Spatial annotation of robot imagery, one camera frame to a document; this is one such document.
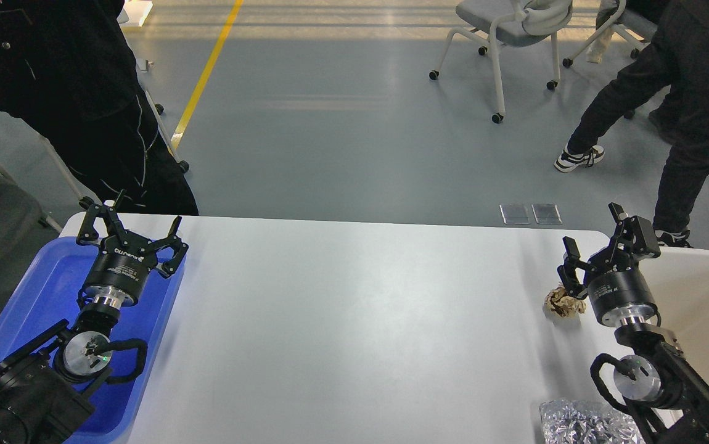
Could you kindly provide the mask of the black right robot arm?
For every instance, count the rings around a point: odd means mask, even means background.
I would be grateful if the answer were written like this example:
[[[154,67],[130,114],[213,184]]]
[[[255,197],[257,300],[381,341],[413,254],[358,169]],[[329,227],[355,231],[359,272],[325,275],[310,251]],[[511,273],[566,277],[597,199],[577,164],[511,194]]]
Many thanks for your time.
[[[597,322],[614,328],[633,354],[600,354],[589,374],[611,407],[631,416],[647,443],[709,443],[709,385],[687,362],[673,331],[651,318],[660,312],[639,262],[661,255],[650,220],[609,204],[616,224],[608,245],[588,261],[565,237],[557,272],[569,296],[589,300]]]

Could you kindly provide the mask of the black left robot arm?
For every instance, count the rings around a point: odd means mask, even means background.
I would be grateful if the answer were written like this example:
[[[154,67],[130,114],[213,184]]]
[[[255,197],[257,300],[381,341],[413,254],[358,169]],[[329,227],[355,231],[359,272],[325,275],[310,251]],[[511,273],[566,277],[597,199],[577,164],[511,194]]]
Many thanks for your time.
[[[0,318],[0,443],[110,442],[133,419],[189,249],[89,204],[37,255]]]

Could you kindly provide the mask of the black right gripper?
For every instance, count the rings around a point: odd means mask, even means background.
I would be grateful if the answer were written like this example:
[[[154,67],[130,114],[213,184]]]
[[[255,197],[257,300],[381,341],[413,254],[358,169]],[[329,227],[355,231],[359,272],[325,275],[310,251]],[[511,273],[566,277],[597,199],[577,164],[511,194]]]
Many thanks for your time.
[[[607,249],[602,249],[589,259],[581,260],[574,239],[563,236],[563,263],[557,272],[568,296],[589,301],[597,321],[608,327],[625,325],[627,318],[648,320],[658,317],[658,306],[650,292],[638,263],[646,258],[661,256],[661,247],[650,220],[629,216],[621,205],[608,205],[616,223]],[[586,272],[585,285],[576,271]]]

